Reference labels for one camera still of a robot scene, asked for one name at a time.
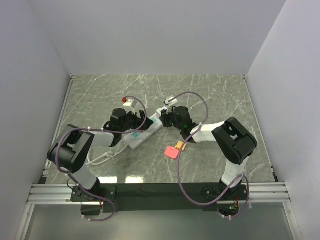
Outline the white power strip colourful sockets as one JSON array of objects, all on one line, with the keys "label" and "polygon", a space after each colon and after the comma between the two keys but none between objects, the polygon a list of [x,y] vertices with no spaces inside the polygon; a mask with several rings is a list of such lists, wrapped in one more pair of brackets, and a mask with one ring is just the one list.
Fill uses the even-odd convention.
[{"label": "white power strip colourful sockets", "polygon": [[153,134],[163,127],[163,123],[160,120],[161,110],[166,110],[166,107],[161,107],[156,110],[156,113],[149,117],[153,121],[153,124],[148,130],[139,130],[124,137],[124,143],[132,150],[138,148],[142,143],[148,140]]}]

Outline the yellow charger plug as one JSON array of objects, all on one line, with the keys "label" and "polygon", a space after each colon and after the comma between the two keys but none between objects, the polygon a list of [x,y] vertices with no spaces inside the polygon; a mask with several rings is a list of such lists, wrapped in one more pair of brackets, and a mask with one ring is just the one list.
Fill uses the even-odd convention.
[{"label": "yellow charger plug", "polygon": [[183,141],[178,141],[177,144],[175,145],[175,148],[178,149],[179,151],[181,150],[182,152],[185,150],[186,148],[186,144],[184,144]]}]

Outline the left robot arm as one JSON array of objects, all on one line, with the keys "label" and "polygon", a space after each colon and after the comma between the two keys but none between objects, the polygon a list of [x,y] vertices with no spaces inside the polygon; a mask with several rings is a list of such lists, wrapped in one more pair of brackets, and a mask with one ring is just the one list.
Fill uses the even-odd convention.
[{"label": "left robot arm", "polygon": [[82,185],[82,195],[88,201],[96,200],[100,195],[100,180],[91,173],[85,164],[93,143],[98,146],[114,147],[122,140],[122,133],[129,130],[148,130],[153,124],[143,110],[136,113],[126,112],[123,108],[112,111],[110,120],[103,130],[109,132],[88,132],[78,130],[72,124],[67,125],[47,152],[47,159],[67,171]]}]

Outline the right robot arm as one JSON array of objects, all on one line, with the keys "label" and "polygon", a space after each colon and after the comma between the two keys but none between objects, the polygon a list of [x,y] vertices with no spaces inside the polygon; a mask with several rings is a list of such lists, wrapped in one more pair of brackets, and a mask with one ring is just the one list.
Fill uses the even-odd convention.
[{"label": "right robot arm", "polygon": [[237,194],[232,181],[243,174],[245,166],[258,146],[256,138],[234,117],[214,124],[198,124],[191,119],[185,106],[162,107],[157,110],[165,128],[175,127],[189,143],[216,142],[226,157],[226,166],[220,182],[219,193],[230,200]]}]

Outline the pink charger plug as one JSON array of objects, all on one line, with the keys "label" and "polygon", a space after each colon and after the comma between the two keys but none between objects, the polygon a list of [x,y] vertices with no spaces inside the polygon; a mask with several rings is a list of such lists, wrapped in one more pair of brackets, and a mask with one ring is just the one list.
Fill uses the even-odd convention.
[{"label": "pink charger plug", "polygon": [[171,159],[176,159],[179,155],[180,150],[177,149],[175,146],[168,146],[165,151],[164,155]]}]

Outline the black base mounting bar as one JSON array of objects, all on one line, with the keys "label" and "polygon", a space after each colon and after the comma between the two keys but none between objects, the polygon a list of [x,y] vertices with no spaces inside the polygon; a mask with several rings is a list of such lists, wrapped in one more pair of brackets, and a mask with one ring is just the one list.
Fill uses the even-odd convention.
[{"label": "black base mounting bar", "polygon": [[248,198],[247,186],[239,183],[211,205],[198,206],[190,202],[177,183],[113,183],[101,184],[95,197],[83,192],[78,186],[72,188],[72,203],[98,202],[103,213],[113,211],[160,211],[195,210],[221,212],[234,216],[238,213],[238,203]]}]

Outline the aluminium frame rail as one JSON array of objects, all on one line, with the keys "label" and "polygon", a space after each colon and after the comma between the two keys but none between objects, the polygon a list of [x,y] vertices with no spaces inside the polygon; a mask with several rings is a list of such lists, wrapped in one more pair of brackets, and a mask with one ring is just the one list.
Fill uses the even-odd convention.
[{"label": "aluminium frame rail", "polygon": [[[61,129],[62,120],[64,117],[65,109],[67,102],[69,100],[70,91],[74,83],[74,78],[76,75],[70,75],[68,88],[64,97],[62,110],[59,115],[58,124],[55,129],[52,143],[58,136],[58,133]],[[51,163],[47,160],[44,166],[43,173],[40,180],[48,176],[50,171]],[[67,190],[67,186],[63,184],[33,184],[30,189],[29,196],[26,201],[26,205],[18,226],[17,233],[14,237],[14,240],[25,240],[27,232],[30,226],[30,222],[35,210],[36,205],[64,205],[70,204],[70,200],[67,197],[70,197],[71,190]]]}]

